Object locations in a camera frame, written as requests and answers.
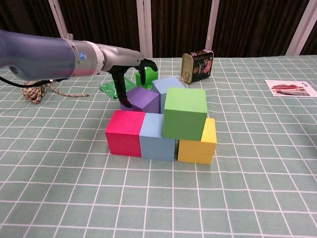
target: paper card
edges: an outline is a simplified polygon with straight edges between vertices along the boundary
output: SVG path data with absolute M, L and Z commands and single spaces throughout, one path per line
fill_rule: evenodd
M 317 97 L 317 92 L 305 81 L 265 81 L 274 96 Z

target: dark curtain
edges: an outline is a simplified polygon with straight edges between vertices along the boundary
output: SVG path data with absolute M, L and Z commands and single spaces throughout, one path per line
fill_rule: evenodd
M 0 29 L 60 37 L 47 0 L 0 0 Z
M 211 0 L 151 0 L 153 57 L 205 48 Z
M 60 0 L 74 40 L 140 50 L 136 0 Z
M 317 55 L 317 22 L 315 23 L 306 43 L 304 44 L 301 55 Z
M 309 0 L 220 0 L 215 57 L 285 55 Z

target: purple block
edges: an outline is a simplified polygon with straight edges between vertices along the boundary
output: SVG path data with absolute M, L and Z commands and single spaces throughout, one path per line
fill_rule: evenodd
M 127 92 L 127 97 L 132 108 L 127 108 L 120 103 L 121 110 L 159 113 L 159 93 L 136 86 Z

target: cube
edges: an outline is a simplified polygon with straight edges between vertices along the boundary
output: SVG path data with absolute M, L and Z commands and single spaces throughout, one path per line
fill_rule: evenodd
M 204 90 L 168 88 L 164 108 L 163 136 L 200 141 L 207 113 Z
M 140 132 L 142 158 L 174 161 L 175 140 L 163 138 L 163 114 L 146 113 Z
M 148 89 L 136 86 L 126 93 L 132 108 L 120 103 L 121 110 L 145 113 L 159 113 L 159 94 Z
M 144 112 L 114 111 L 105 130 L 110 153 L 141 157 L 140 132 Z
M 180 140 L 177 160 L 210 165 L 217 144 L 214 119 L 207 118 L 201 141 Z
M 152 91 L 159 93 L 159 112 L 164 114 L 166 94 L 169 87 L 185 88 L 176 77 L 161 78 L 152 81 Z
M 159 78 L 158 76 L 159 76 L 158 72 L 155 72 L 150 67 L 147 67 L 145 69 L 145 85 L 142 85 L 142 83 L 141 83 L 141 76 L 140 76 L 139 72 L 137 72 L 135 74 L 135 82 L 136 82 L 137 86 L 151 90 L 152 89 L 152 81 L 157 80 Z

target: tin can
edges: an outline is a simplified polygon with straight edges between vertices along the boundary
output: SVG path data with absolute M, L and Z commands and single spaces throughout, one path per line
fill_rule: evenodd
M 182 57 L 181 79 L 191 84 L 210 77 L 213 52 L 208 49 L 184 53 Z

